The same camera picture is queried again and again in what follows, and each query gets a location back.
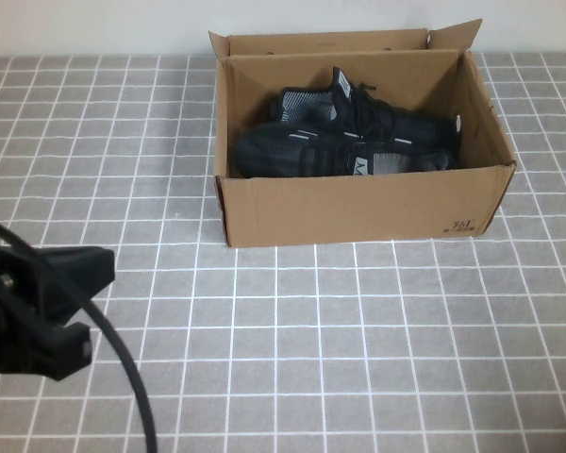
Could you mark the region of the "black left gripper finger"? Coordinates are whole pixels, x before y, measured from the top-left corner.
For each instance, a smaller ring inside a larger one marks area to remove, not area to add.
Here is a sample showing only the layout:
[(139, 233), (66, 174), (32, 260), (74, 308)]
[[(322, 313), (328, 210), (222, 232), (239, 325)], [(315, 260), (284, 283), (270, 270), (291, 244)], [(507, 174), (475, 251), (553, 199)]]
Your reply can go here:
[[(115, 279), (115, 254), (102, 247), (42, 248), (38, 252), (67, 276), (89, 299), (103, 291)], [(53, 277), (42, 290), (45, 318), (65, 325), (80, 310), (59, 287)]]
[(81, 323), (50, 327), (32, 341), (32, 373), (63, 380), (92, 362), (90, 328)]

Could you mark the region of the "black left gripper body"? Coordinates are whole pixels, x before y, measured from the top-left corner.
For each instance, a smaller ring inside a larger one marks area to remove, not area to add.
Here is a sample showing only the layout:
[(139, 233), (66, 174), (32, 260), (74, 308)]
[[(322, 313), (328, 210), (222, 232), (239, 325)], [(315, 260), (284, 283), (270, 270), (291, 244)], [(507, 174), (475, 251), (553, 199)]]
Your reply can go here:
[[(0, 285), (23, 306), (31, 311), (37, 310), (38, 279), (31, 263), (11, 248), (1, 245)], [(44, 377), (45, 368), (33, 356), (36, 351), (28, 325), (0, 298), (0, 374)]]

